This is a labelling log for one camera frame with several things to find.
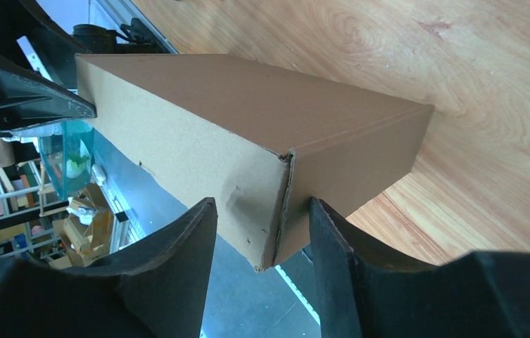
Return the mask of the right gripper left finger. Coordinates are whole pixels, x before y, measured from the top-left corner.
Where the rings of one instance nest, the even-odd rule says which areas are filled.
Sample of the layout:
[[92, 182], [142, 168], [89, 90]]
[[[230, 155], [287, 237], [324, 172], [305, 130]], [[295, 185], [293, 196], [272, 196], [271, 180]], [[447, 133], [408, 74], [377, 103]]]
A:
[[198, 337], [214, 198], [87, 267], [0, 258], [0, 337]]

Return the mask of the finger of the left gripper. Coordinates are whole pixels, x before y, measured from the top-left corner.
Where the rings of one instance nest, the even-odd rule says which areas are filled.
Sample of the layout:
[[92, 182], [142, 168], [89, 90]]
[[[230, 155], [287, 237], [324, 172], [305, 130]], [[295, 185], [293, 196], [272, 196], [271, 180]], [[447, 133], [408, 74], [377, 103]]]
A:
[[96, 117], [90, 102], [0, 54], [0, 133]]

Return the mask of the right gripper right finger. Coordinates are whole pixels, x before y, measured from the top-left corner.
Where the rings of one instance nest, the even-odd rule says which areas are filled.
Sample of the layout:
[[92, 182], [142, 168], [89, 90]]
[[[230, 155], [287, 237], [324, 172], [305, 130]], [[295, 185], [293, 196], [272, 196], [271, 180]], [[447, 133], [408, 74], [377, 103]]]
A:
[[432, 265], [317, 198], [309, 228], [323, 337], [530, 337], [530, 253]]

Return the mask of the cardboard sheet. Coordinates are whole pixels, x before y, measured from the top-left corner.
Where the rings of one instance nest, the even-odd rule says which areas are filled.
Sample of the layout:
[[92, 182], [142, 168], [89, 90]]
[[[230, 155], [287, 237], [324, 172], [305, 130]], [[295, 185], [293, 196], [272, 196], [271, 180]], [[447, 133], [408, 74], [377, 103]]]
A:
[[434, 107], [224, 54], [79, 54], [90, 123], [257, 271], [310, 241], [317, 197], [350, 215], [407, 175]]

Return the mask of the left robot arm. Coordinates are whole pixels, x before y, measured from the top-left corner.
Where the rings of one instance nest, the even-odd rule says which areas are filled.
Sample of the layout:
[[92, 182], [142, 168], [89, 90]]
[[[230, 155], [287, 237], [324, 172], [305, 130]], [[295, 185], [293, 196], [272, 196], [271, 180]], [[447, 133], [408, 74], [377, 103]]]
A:
[[76, 93], [76, 55], [167, 52], [138, 18], [118, 30], [79, 24], [68, 34], [36, 1], [0, 1], [0, 137], [96, 117]]

